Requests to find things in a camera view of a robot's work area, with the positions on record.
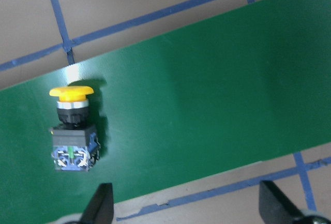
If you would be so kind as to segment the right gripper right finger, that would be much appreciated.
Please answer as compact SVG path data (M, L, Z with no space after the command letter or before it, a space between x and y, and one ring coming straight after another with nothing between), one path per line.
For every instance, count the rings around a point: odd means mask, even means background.
M264 223L330 223L317 211L298 209L273 181L259 183L259 214Z

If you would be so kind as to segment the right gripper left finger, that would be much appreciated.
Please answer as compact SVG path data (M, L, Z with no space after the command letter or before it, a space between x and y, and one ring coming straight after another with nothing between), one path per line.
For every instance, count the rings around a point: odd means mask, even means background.
M79 220L65 223L111 224L114 218L114 197L112 183L98 186Z

